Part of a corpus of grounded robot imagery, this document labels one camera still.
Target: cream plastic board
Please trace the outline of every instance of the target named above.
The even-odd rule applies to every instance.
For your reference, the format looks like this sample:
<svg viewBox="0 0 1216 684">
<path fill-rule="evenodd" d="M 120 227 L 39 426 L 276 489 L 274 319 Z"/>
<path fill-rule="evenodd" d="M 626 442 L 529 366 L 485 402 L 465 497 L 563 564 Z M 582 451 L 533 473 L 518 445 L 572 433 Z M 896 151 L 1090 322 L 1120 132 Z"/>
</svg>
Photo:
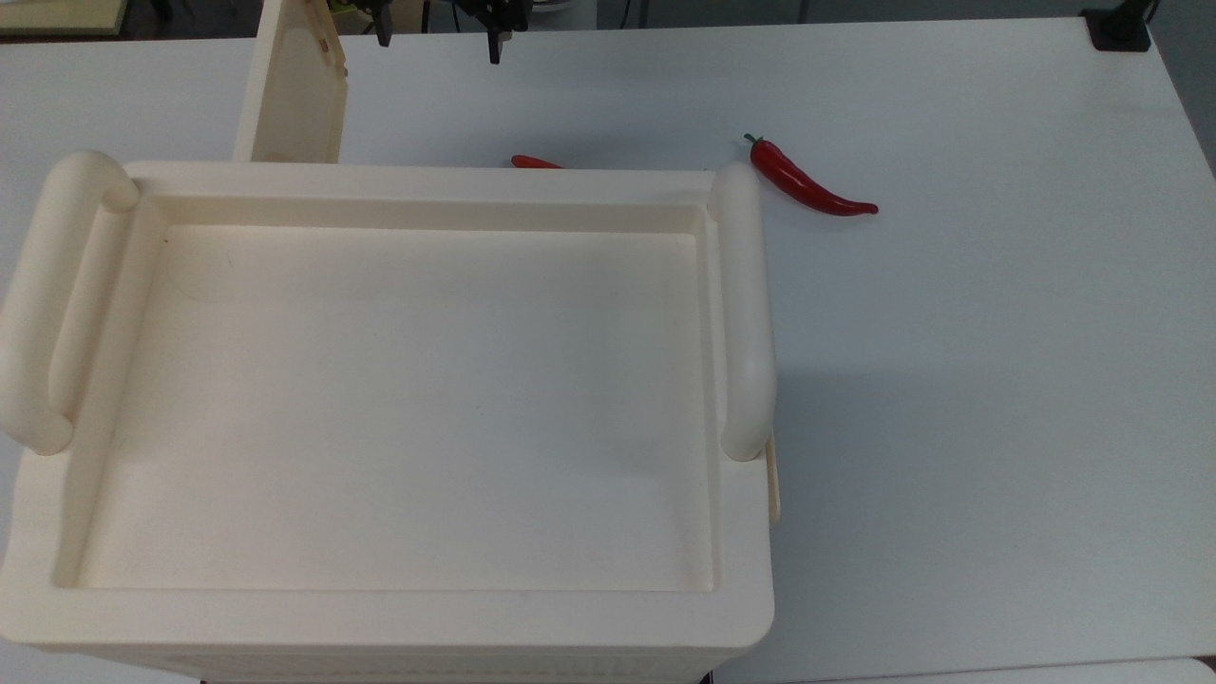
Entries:
<svg viewBox="0 0 1216 684">
<path fill-rule="evenodd" d="M 126 0 L 0 2 L 0 35 L 116 35 Z"/>
<path fill-rule="evenodd" d="M 11 640 L 208 680 L 675 683 L 769 628 L 747 167 L 81 153 L 5 310 L 0 419 L 47 453 Z"/>
<path fill-rule="evenodd" d="M 232 161 L 336 163 L 345 63 L 325 0 L 266 0 Z"/>
</svg>

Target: white table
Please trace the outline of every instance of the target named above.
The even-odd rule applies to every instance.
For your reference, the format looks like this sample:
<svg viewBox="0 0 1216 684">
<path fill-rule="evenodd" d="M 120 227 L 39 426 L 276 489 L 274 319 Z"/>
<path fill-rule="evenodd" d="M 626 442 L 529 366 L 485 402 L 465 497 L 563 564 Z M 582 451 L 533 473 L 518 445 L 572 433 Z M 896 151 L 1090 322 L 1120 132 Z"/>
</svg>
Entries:
<svg viewBox="0 0 1216 684">
<path fill-rule="evenodd" d="M 406 38 L 344 40 L 344 163 L 715 168 L 750 131 L 882 207 L 766 195 L 778 615 L 719 682 L 1216 652 L 1216 184 L 1155 51 L 1079 19 L 535 34 L 500 67 Z M 68 151 L 226 158 L 250 47 L 0 46 L 0 274 Z"/>
</svg>

